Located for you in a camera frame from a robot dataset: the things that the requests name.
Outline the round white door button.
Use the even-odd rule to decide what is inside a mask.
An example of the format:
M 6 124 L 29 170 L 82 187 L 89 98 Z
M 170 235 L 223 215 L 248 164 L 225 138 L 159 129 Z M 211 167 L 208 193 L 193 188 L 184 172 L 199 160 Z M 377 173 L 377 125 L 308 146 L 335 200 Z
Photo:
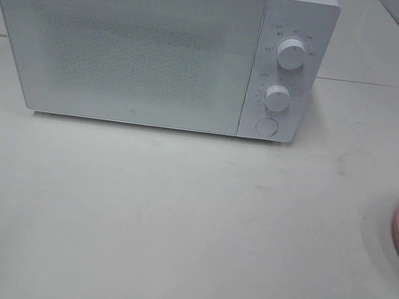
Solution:
M 256 123 L 256 131 L 263 137 L 272 137 L 278 130 L 278 123 L 274 119 L 263 118 Z

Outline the white microwave door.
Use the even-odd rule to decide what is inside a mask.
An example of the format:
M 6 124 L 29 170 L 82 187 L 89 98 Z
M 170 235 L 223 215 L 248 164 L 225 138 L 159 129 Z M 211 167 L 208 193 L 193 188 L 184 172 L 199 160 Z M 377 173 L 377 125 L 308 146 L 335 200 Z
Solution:
M 265 0 L 0 0 L 29 109 L 234 135 Z

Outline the lower white round knob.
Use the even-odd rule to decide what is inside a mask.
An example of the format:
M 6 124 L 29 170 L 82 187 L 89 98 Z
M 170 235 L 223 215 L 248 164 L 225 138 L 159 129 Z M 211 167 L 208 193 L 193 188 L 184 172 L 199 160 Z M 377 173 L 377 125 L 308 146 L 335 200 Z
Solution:
M 291 93 L 281 85 L 270 86 L 265 94 L 265 108 L 271 112 L 283 112 L 291 104 Z

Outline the white round knob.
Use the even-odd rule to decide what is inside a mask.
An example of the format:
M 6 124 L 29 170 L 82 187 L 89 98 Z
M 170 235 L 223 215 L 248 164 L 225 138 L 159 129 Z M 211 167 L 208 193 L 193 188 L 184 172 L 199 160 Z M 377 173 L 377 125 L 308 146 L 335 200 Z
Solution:
M 265 108 L 271 112 L 283 112 L 291 104 L 291 93 L 281 85 L 270 86 L 265 94 Z
M 277 62 L 285 70 L 295 70 L 304 64 L 306 52 L 305 43 L 301 39 L 289 37 L 277 47 Z

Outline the white microwave oven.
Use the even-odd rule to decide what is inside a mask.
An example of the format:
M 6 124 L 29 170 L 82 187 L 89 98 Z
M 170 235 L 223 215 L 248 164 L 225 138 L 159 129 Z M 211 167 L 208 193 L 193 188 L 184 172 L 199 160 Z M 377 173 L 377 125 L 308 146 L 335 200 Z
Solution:
M 265 1 L 239 125 L 237 132 L 228 136 L 289 143 L 295 136 L 309 101 L 311 88 L 340 15 L 340 6 L 337 0 Z M 279 43 L 289 37 L 301 39 L 307 51 L 304 64 L 290 71 L 280 67 L 276 58 Z M 283 112 L 271 112 L 265 108 L 266 90 L 274 85 L 287 87 L 291 93 L 291 104 Z M 279 124 L 276 134 L 270 138 L 263 137 L 256 131 L 256 123 L 263 118 L 274 119 Z

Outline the upper white round knob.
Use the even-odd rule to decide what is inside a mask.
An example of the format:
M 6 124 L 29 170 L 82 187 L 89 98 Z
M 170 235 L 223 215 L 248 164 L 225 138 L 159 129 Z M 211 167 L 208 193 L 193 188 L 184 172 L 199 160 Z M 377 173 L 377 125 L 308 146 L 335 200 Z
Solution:
M 295 70 L 304 64 L 306 52 L 305 43 L 301 39 L 289 37 L 277 47 L 277 62 L 285 70 Z

